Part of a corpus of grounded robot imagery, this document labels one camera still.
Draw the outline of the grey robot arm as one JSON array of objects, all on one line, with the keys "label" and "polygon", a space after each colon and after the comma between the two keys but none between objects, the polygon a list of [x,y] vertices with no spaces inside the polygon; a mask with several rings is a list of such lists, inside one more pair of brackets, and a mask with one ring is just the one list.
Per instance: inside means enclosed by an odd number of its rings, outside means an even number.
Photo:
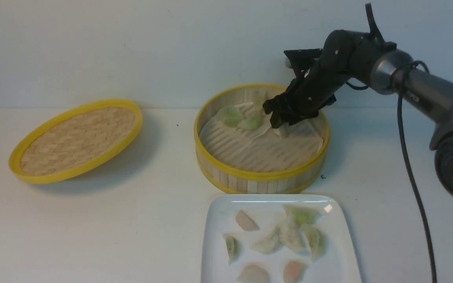
[{"label": "grey robot arm", "polygon": [[435,171],[453,196],[453,83],[429,73],[396,43],[385,41],[372,5],[365,5],[370,31],[335,30],[323,48],[286,50],[286,65],[295,72],[286,90],[263,103],[274,129],[316,118],[320,109],[335,103],[343,85],[355,90],[398,94],[435,123],[429,148],[435,151]]}]

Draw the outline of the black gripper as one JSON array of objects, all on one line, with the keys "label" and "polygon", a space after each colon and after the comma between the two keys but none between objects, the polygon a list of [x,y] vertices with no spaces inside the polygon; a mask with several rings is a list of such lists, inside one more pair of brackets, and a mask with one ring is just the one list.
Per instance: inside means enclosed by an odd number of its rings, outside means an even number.
[{"label": "black gripper", "polygon": [[336,102],[334,93],[348,80],[343,71],[325,68],[321,62],[322,49],[285,50],[286,65],[292,68],[295,78],[284,92],[263,104],[266,115],[270,114],[273,129],[285,123],[291,127],[299,122],[317,118],[319,111]]}]

